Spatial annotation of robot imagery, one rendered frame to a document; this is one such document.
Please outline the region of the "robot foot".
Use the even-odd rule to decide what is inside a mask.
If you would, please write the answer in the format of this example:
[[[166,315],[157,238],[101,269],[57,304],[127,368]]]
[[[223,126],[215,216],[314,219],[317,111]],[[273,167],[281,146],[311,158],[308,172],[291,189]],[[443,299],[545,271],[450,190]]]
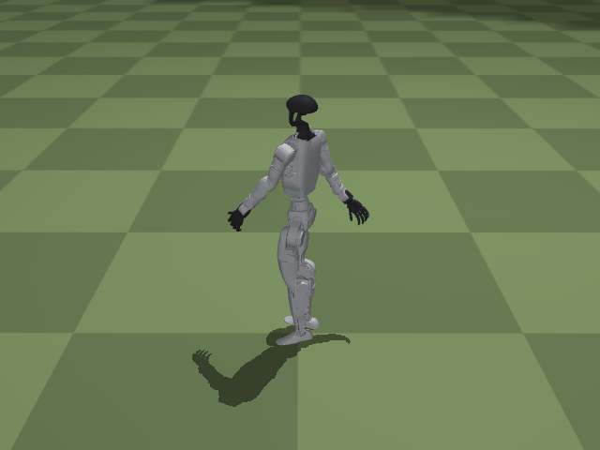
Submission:
[[[308,318],[306,318],[306,319],[308,319]],[[285,317],[284,318],[284,322],[288,323],[288,324],[294,325],[293,316],[287,316],[287,317]],[[306,328],[310,328],[310,329],[318,329],[320,326],[319,326],[319,322],[318,322],[318,320],[316,318],[313,318],[313,317],[310,318],[309,317],[309,320],[305,321],[305,327]]]
[[[299,334],[300,334],[300,332],[299,332]],[[304,334],[304,333],[302,333],[302,334]],[[305,329],[305,334],[303,336],[300,335],[300,337],[299,337],[299,336],[297,336],[297,333],[295,334],[295,331],[293,331],[289,335],[277,339],[276,344],[289,345],[289,344],[294,344],[294,343],[297,343],[300,341],[309,340],[312,338],[313,338],[313,335],[312,335],[311,331],[308,329]]]

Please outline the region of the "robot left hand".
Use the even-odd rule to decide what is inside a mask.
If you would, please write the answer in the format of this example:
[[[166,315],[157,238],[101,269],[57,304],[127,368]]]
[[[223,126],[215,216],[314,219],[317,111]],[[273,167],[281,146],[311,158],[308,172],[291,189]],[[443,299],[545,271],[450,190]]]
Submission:
[[[240,232],[241,231],[240,226],[243,224],[244,218],[246,218],[248,216],[248,214],[250,213],[251,210],[247,211],[245,213],[245,215],[243,216],[240,213],[240,211],[238,210],[238,208],[236,210],[234,210],[233,212],[228,212],[228,214],[232,214],[231,217],[228,219],[228,222],[231,222],[230,225],[233,226],[233,228],[236,229],[237,232]]]

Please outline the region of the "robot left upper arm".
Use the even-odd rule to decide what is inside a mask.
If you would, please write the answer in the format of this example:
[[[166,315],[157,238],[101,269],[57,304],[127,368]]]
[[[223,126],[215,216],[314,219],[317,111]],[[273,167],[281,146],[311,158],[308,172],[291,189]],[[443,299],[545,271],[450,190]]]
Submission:
[[[293,161],[297,150],[298,147],[292,142],[283,143],[276,149],[274,159],[268,171],[268,176],[262,178],[269,184],[267,192],[275,189],[287,165]]]

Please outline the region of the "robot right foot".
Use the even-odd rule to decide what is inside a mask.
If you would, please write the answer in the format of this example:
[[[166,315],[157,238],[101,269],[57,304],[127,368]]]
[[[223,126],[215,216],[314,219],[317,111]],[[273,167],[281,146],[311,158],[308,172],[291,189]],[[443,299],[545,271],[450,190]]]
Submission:
[[[308,319],[308,318],[306,318],[306,319]],[[287,316],[287,317],[285,317],[284,318],[284,322],[288,323],[288,324],[294,325],[293,316]],[[309,317],[309,320],[305,321],[305,327],[306,328],[310,328],[310,329],[318,329],[320,326],[319,326],[319,322],[318,322],[318,320],[316,318],[313,318],[313,317],[310,318]]]

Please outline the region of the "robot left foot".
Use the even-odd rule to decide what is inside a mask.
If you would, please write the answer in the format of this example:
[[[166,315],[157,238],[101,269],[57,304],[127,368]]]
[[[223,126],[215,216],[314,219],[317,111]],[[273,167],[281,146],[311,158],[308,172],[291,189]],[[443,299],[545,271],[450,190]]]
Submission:
[[[300,334],[300,332],[299,332],[299,334]],[[302,334],[304,334],[304,333],[302,333]],[[300,341],[309,340],[312,338],[313,338],[313,335],[312,335],[311,331],[308,329],[305,329],[305,334],[303,336],[300,335],[300,337],[299,337],[299,336],[297,336],[297,333],[295,334],[295,331],[293,331],[289,335],[277,339],[276,344],[289,345],[289,344],[294,344],[294,343],[297,343]]]

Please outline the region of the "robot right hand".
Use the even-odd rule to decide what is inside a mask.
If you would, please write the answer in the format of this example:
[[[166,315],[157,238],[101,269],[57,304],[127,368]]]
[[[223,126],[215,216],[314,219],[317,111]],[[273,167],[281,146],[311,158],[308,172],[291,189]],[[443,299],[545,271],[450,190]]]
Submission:
[[[349,208],[350,220],[353,220],[352,213],[354,213],[357,218],[358,225],[360,225],[360,218],[362,219],[362,224],[364,224],[364,222],[367,221],[367,218],[369,217],[368,210],[359,201],[353,199],[353,195],[349,192],[349,190],[346,189],[345,193],[350,198],[347,201],[343,202],[344,204],[347,204],[347,207]]]

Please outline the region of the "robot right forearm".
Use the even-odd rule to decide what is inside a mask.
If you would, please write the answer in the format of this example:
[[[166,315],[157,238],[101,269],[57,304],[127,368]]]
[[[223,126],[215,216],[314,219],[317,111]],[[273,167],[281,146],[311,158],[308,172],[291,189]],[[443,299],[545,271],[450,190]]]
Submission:
[[[325,178],[326,178],[327,182],[329,183],[330,187],[332,188],[332,192],[335,195],[337,195],[343,202],[350,199],[345,193],[346,188],[341,184],[341,181],[339,179],[338,170],[336,169],[335,166],[334,166],[334,170],[331,173],[329,173],[328,175],[326,175]]]

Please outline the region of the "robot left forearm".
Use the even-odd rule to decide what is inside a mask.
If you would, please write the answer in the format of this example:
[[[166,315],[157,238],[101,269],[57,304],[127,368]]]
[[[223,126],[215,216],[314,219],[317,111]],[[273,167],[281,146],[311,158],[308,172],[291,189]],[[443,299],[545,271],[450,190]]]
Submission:
[[[261,179],[253,191],[244,199],[238,210],[244,216],[245,213],[256,207],[260,201],[266,198],[266,192],[269,189],[269,184],[266,180]]]

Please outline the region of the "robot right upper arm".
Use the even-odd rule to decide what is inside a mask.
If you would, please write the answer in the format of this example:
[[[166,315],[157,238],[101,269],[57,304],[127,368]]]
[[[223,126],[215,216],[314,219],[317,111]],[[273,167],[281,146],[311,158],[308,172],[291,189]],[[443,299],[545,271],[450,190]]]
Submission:
[[[315,130],[319,133],[322,140],[321,159],[319,174],[326,176],[334,170],[334,164],[331,159],[330,151],[326,143],[326,134],[323,130]]]

